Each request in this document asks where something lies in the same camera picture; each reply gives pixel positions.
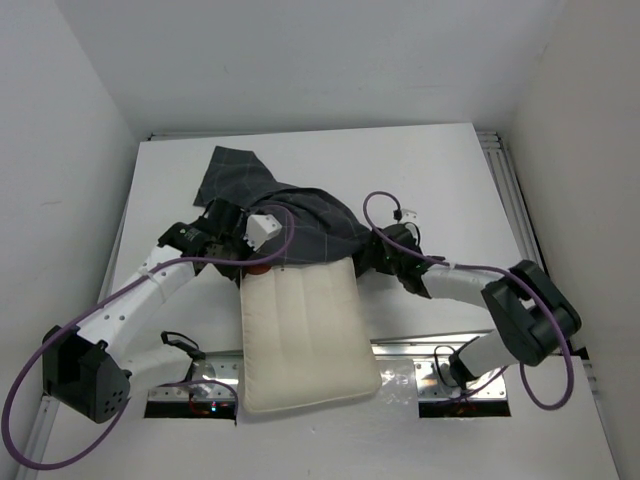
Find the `dark plaid pillowcase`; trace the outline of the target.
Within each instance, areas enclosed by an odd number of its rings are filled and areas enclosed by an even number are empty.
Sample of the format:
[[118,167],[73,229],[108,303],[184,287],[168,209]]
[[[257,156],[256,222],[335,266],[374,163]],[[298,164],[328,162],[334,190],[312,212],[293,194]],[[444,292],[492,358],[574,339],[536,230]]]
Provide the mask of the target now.
[[225,200],[253,214],[268,212],[293,240],[280,264],[331,263],[364,249],[371,230],[342,201],[315,187],[282,183],[252,151],[217,146],[196,193],[194,205]]

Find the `cream pillow with bear print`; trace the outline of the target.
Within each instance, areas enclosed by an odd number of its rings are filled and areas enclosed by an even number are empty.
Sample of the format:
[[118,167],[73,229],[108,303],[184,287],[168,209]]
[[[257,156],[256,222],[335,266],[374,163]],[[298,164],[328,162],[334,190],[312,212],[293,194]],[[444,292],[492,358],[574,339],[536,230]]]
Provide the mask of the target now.
[[248,274],[240,298],[248,413],[355,400],[380,389],[351,258]]

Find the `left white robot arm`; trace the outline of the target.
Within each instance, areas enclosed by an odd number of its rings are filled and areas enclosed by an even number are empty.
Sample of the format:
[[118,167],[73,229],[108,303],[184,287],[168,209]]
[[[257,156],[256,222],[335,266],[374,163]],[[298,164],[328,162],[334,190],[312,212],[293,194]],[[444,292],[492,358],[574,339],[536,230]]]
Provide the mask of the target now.
[[133,395],[189,378],[203,359],[196,347],[161,336],[158,348],[133,354],[127,347],[157,310],[194,279],[209,258],[223,260],[222,273],[236,277],[236,260],[252,254],[246,209],[213,200],[192,223],[177,222],[158,240],[122,295],[63,331],[43,339],[45,392],[97,424],[111,419]]

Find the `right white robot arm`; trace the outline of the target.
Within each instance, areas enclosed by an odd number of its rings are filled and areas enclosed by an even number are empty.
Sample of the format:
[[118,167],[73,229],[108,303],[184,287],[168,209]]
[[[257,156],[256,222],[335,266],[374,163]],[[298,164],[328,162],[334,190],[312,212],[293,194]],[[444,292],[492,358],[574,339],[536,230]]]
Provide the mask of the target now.
[[539,365],[582,327],[575,308],[530,260],[508,270],[455,265],[424,255],[417,234],[398,223],[374,232],[354,261],[357,275],[374,270],[396,277],[411,294],[489,313],[494,329],[449,356],[445,381],[460,389],[497,368]]

